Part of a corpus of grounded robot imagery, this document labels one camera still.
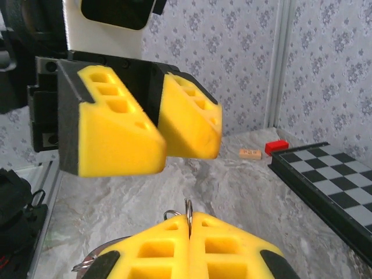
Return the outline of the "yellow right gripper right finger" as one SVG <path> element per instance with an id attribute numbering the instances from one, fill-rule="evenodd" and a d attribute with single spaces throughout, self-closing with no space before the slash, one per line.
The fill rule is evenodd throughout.
<path id="1" fill-rule="evenodd" d="M 189 277 L 299 278 L 275 245 L 201 212 L 192 217 Z"/>

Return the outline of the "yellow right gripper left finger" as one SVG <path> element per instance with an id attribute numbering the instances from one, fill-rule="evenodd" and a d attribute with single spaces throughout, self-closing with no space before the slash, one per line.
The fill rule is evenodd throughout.
<path id="1" fill-rule="evenodd" d="M 189 227 L 173 216 L 107 246 L 86 271 L 87 278 L 187 278 Z"/>

